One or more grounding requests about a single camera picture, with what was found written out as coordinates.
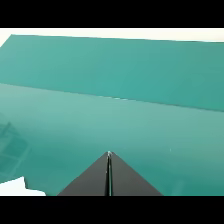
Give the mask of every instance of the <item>glossy green surface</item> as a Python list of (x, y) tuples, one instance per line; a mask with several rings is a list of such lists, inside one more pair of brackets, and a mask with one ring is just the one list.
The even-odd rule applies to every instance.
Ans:
[(0, 83), (224, 110), (224, 44), (11, 36)]
[(114, 151), (165, 195), (224, 195), (221, 112), (4, 84), (0, 102), (6, 179), (56, 195)]

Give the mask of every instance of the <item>black pointed object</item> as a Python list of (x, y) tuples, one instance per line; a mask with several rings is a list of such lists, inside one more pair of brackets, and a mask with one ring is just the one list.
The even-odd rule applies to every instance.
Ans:
[(162, 196), (115, 153), (106, 152), (58, 196)]
[(113, 196), (162, 196), (115, 153), (111, 154)]
[(107, 187), (107, 155), (104, 153), (58, 196), (105, 196)]

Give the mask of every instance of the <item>dark green panel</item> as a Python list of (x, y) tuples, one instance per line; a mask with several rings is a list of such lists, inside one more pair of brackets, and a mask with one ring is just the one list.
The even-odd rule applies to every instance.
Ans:
[(224, 110), (224, 44), (11, 36), (0, 83)]
[(224, 195), (221, 112), (4, 84), (0, 102), (0, 181), (56, 195), (113, 151), (164, 195)]

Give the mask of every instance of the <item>green surface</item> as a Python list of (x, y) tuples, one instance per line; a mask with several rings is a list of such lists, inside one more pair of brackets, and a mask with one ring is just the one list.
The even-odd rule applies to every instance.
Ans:
[(224, 44), (11, 36), (0, 83), (224, 110)]
[(2, 127), (26, 151), (19, 165), (0, 159), (0, 174), (24, 175), (31, 189), (56, 195), (114, 151), (165, 195), (224, 195), (221, 112), (4, 84), (0, 102)]

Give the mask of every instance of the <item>green panel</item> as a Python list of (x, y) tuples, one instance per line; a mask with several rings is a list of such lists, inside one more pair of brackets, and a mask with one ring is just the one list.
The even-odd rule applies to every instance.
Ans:
[(0, 83), (224, 110), (224, 44), (11, 36)]
[(56, 195), (114, 151), (164, 195), (224, 195), (224, 113), (4, 84), (0, 102), (13, 127), (0, 143), (19, 160), (13, 172), (0, 162), (0, 174), (24, 175), (31, 189)]

